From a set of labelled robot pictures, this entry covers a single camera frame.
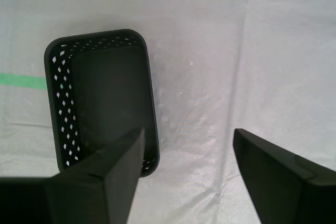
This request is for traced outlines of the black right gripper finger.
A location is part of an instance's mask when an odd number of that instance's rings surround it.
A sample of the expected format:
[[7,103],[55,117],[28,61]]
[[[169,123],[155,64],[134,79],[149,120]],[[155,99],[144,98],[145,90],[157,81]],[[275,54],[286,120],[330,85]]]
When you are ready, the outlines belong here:
[[138,128],[53,177],[1,178],[1,223],[126,223],[144,147]]
[[233,148],[261,223],[335,223],[335,171],[244,129]]

